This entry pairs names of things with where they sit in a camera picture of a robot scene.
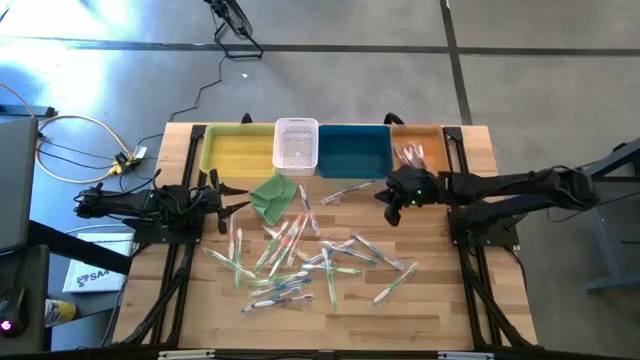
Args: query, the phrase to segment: butcher block table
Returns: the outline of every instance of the butcher block table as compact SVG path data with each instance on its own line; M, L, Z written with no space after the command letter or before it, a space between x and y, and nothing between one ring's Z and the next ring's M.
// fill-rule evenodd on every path
M157 168L162 169L158 184L180 184L192 123L167 124ZM497 173L489 131L484 126L462 127L469 170L481 176ZM196 157L194 175L199 153ZM384 219L385 204L374 199L384 181L343 198L337 204L322 205L320 200L339 190L363 183L356 179L324 179L319 176L291 178L303 183L311 207L322 230L321 237L344 242L351 232L358 232L383 251L407 266L419 264L418 270L383 303L372 306L372 299L390 284L399 272L385 262L368 265L342 254L332 258L341 267L361 268L362 275L335 274L338 311L332 312L324 271L312 273L313 282L300 294L311 293L309 303L293 303L266 308L242 315L250 303L243 278L236 289L233 271L197 246L189 281L180 348L233 349L327 349L327 350L466 350L472 349L471 331L462 285L457 250L451 245L444 205L403 209L398 227ZM221 178L234 188L253 190L265 178ZM226 197L233 204L248 199L246 194ZM304 214L299 193L283 216L292 222ZM269 237L262 229L263 220L251 206L236 213L236 226L242 228L243 264L252 269L267 246ZM229 236L217 230L216 215L206 217L202 246L228 253ZM319 240L307 226L299 248L310 255L320 253ZM371 253L361 244L355 248ZM133 260L114 341L124 339L142 321L158 297L166 245L151 245ZM515 259L502 248L486 249L490 278L497 303L522 335L536 343L535 332L522 273ZM176 263L180 263L182 253ZM258 278L265 278L265 266ZM300 269L296 259L293 268ZM167 307L163 339L169 333L174 299ZM486 313L479 305L483 334L489 339Z

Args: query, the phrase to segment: plastic bin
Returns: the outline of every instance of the plastic bin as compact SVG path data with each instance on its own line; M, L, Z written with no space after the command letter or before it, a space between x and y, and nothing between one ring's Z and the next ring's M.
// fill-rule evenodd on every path
M393 166L387 126L322 125L318 133L322 177L381 179Z
M204 133L200 170L220 178L270 177L274 124L214 124Z
M427 170L433 174L449 170L449 158L447 157L447 145L444 141L442 126L438 125L391 125L391 142L394 146L406 146L420 144L424 151L424 160ZM402 165L402 161L393 155L394 169Z
M282 175L313 176L318 165L318 121L279 119L273 141L273 166Z

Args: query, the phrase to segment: white cable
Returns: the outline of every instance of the white cable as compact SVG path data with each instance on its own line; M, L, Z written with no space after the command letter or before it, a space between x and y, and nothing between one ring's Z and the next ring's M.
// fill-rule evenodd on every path
M3 88L7 89L10 93L12 93L13 95L15 95L20 101L22 101L22 103L24 104L24 106L27 108L27 111L29 112L29 115L31 115L32 118L35 118L36 115L33 112L33 109L31 109L31 106L29 106L29 104L27 103L27 101L25 99L22 98L22 96L18 95L17 92L11 90L11 88L9 88L7 85L0 83L0 86L2 86Z
M97 228L103 228L103 227L122 227L122 226L126 226L125 224L100 224L100 225L89 225L89 226L83 226L83 227L79 227L79 228L75 228L75 229L71 229L68 231L65 231L65 234L71 234L74 232L78 232L78 231L82 231L82 230L88 230L88 229L97 229Z
M7 89L10 93L15 95L24 104L24 106L27 108L27 111L29 111L29 115L31 115L32 118L36 117L34 112L33 112L33 110L31 109L31 106L29 106L27 101L24 98L22 98L22 96L18 95L18 93L16 93L15 91L13 91L11 88L9 88L7 85L5 85L3 83L0 83L0 86L5 88L5 89ZM49 118L49 119L41 121L40 124L38 125L38 131L41 131L42 129L44 129L44 127L47 126L52 121L60 120L60 119L83 119L83 120L91 121L91 122L93 122L95 124L98 124L98 125L102 126L103 128L105 128L114 137L114 139L116 139L116 141L118 142L120 147L122 147L124 152L127 154L128 159L133 159L133 154L131 153L131 151L129 151L129 149L127 149L127 147L124 145L122 140L120 140L118 135L116 135L116 133L113 132L113 130L111 130L111 128L109 128L109 126L107 126L107 124L103 123L100 120L96 120L96 119L93 119L93 118L90 118L90 117L81 116L81 115L58 115L58 116L54 116L52 118ZM35 156L36 163L38 164L38 166L40 166L42 171L44 171L45 173L49 174L51 177L53 177L55 179L58 179L60 181L65 181L65 182L69 182L69 183L73 183L73 184L91 184L91 183L94 183L94 182L102 181L102 180L108 178L109 176L118 173L117 165L114 163L114 167L113 168L109 169L109 171L107 171L106 174L104 174L103 176L101 176L99 178L96 178L96 179L72 180L72 179L63 178L61 176L58 176L58 175L52 173L51 171L49 171L49 169L47 169L42 164L42 162L40 161L40 151L39 151L41 145L42 145L42 142L40 142L40 143L38 143L36 145L36 156Z

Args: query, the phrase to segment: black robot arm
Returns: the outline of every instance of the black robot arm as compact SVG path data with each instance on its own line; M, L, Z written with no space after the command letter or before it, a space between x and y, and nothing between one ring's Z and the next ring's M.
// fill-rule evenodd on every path
M242 202L224 207L223 195L244 194L246 190L233 189L218 180L215 169L209 173L211 186L188 188L184 185L164 185L158 187L155 178L152 189L137 193L131 191L114 192L102 190L102 183L96 187L83 190L74 198L78 205L74 209L82 218L99 218L103 216L127 216L122 222L136 230L166 229L172 233L187 232L196 221L207 214L218 214L220 233L227 232L224 220L236 210L247 205Z
M387 203L385 218L396 226L400 209L425 204L448 204L450 224L468 230L494 224L498 219L549 207L585 210L599 197L591 177L580 170L554 166L538 172L480 177L474 174L440 173L402 166L387 174L388 189L376 194ZM485 202L491 196L522 195Z

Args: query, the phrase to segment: yellow bin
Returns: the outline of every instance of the yellow bin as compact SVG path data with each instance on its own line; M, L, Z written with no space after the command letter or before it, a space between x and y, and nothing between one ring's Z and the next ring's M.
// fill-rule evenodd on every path
M202 143L200 170L218 170L220 178L270 177L274 174L275 124L208 125Z

